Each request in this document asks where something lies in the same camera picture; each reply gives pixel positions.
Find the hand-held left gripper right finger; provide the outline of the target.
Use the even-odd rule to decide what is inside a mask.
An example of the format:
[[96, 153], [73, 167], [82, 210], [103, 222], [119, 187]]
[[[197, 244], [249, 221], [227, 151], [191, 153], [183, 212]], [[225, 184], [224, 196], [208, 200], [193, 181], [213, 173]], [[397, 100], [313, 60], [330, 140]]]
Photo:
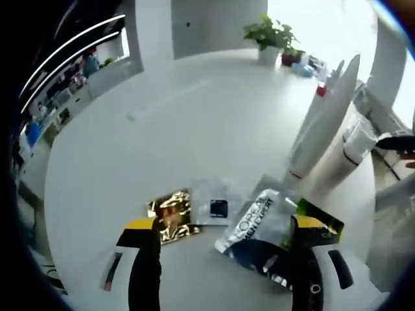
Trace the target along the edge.
[[344, 223], [327, 213], [295, 213], [290, 220], [292, 309], [322, 310], [324, 282], [313, 248], [338, 244]]

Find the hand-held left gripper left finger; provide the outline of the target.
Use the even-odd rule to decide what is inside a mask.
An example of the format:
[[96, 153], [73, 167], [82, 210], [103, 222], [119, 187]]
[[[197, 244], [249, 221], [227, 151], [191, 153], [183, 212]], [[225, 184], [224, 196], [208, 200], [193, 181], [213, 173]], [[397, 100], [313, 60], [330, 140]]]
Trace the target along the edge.
[[159, 310], [161, 238], [158, 217], [128, 222], [116, 246], [138, 250], [128, 276], [128, 309]]

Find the person's right hand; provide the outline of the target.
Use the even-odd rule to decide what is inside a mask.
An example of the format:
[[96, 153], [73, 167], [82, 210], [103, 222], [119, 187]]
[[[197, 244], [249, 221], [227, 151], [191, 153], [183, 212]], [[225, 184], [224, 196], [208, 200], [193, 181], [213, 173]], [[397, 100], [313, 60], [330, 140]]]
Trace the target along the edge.
[[414, 153], [406, 153], [406, 152], [399, 152], [398, 153], [399, 160], [405, 162], [405, 167], [409, 169], [415, 169], [415, 154]]

